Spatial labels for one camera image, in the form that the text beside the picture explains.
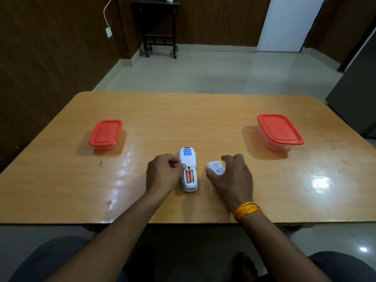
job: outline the orange lid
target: orange lid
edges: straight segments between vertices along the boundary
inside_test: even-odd
[[[123,122],[119,119],[104,119],[97,123],[89,144],[94,147],[114,146],[118,140]]]
[[[288,118],[279,114],[261,114],[257,120],[268,137],[276,144],[301,146],[304,144],[299,132]]]

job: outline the yellow thread bracelet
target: yellow thread bracelet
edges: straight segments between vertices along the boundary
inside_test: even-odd
[[[245,215],[253,212],[262,212],[261,208],[255,202],[248,202],[241,205],[235,212],[234,218],[237,222],[240,222]]]

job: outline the blue label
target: blue label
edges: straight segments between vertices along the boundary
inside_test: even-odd
[[[190,148],[183,149],[184,155],[192,155],[192,151]]]

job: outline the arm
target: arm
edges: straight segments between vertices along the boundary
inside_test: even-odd
[[[168,154],[149,162],[145,194],[46,281],[115,281],[150,218],[185,168],[176,156]]]
[[[252,174],[241,154],[225,155],[222,160],[226,163],[224,174],[206,169],[206,176],[234,213],[242,204],[253,202]],[[240,223],[276,281],[330,281],[264,213],[250,213]]]

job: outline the white cable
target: white cable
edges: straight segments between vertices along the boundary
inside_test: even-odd
[[[107,8],[108,4],[111,2],[112,0],[109,0],[107,5],[105,6],[105,8],[103,9],[103,16],[105,16],[105,20],[106,20],[106,24],[107,26],[109,26],[108,22],[107,22],[107,19],[106,19],[106,15],[105,15],[105,9]]]

